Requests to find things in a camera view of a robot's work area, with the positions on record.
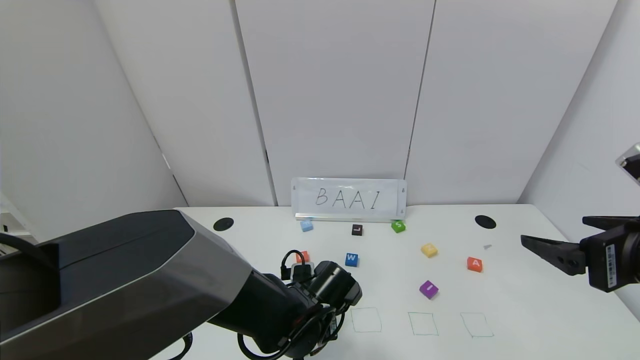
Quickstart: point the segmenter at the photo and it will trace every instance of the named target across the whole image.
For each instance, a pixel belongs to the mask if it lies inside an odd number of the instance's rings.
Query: black block
[[[351,235],[362,236],[362,225],[353,224],[351,227]]]

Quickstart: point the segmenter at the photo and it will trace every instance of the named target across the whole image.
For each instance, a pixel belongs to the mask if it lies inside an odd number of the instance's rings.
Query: white wall
[[[409,204],[514,203],[616,0],[443,0],[406,170]]]
[[[586,215],[640,215],[640,187],[614,160],[640,142],[640,1],[620,1],[520,202],[571,241],[599,232]],[[640,285],[617,291],[640,318]]]
[[[404,177],[433,3],[237,1],[279,205],[292,177]]]
[[[37,240],[184,206],[93,1],[1,5],[2,193]]]
[[[97,0],[190,206],[273,206],[230,0]]]

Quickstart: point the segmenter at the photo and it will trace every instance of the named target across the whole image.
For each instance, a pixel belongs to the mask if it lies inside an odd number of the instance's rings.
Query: black circular hole
[[[227,230],[229,227],[232,227],[233,225],[234,225],[234,219],[221,218],[220,220],[216,221],[215,224],[213,224],[213,229],[215,231],[224,231],[224,230]]]
[[[495,229],[495,221],[486,215],[476,216],[476,223],[485,229]]]

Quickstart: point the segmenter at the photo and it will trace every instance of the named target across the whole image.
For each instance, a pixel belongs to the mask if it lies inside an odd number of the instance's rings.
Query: black cable
[[[299,255],[300,259],[302,259],[302,265],[305,264],[305,256],[298,250],[290,250],[282,259],[282,263],[280,264],[280,266],[285,266],[284,263],[287,261],[287,258],[289,257],[289,255],[296,253],[297,255]]]
[[[291,269],[287,268],[287,265],[284,265],[284,263],[287,261],[287,258],[289,257],[289,255],[296,253],[297,255],[300,256],[302,265],[305,265],[305,256],[298,250],[291,250],[289,251],[284,258],[282,258],[282,262],[280,263],[280,278],[282,280],[290,280],[291,279]]]
[[[344,323],[344,314],[345,313],[339,314],[340,322],[338,323],[338,326],[336,326],[335,330],[333,331],[333,333],[331,333],[331,335],[323,338],[322,341],[319,342],[322,345],[319,345],[315,350],[311,351],[309,356],[317,355],[320,351],[322,351],[322,349],[324,349],[324,347],[329,343],[329,341],[336,340],[338,338],[338,332],[340,331],[340,329],[342,328],[342,324]]]
[[[335,312],[335,308],[333,306],[322,308],[322,310],[320,310],[314,316],[311,316],[311,318],[309,320],[307,320],[302,326],[299,326],[299,329],[294,330],[291,333],[292,334],[291,338],[287,342],[286,346],[284,348],[280,349],[280,351],[278,351],[277,353],[275,353],[273,355],[260,356],[260,355],[254,354],[253,352],[251,352],[251,350],[249,350],[246,347],[246,345],[244,344],[244,336],[242,334],[240,334],[240,333],[238,333],[238,336],[237,336],[237,338],[238,338],[238,347],[240,347],[240,351],[244,354],[244,356],[248,357],[251,360],[276,360],[279,357],[283,356],[287,351],[289,351],[289,348],[291,347],[291,344],[296,342],[296,340],[298,339],[298,336],[303,334],[305,332],[305,330],[307,330],[308,327],[310,327],[311,325],[314,325],[315,323],[321,321],[321,319],[324,318],[327,314],[334,313],[334,312]]]
[[[182,340],[184,341],[184,349],[182,349],[182,352],[176,356],[176,357],[172,357],[169,360],[180,360],[182,359],[191,349],[191,346],[193,345],[193,334],[189,333],[186,334]]]
[[[54,265],[41,248],[26,240],[20,239],[17,236],[0,233],[0,243],[21,251],[27,258],[40,263],[48,270],[55,273],[59,272],[58,267]]]
[[[275,360],[283,356],[285,352],[289,351],[289,348],[291,347],[291,341],[289,341],[284,348],[280,349],[280,351],[273,355],[260,356],[254,354],[246,347],[246,345],[244,344],[244,335],[238,332],[238,347],[240,348],[240,351],[244,354],[244,356],[248,357],[251,360]]]

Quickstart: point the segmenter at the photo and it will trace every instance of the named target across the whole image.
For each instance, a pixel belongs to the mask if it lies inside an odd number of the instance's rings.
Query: whiteboard sign
[[[406,181],[295,177],[291,207],[297,219],[391,222],[406,216]]]

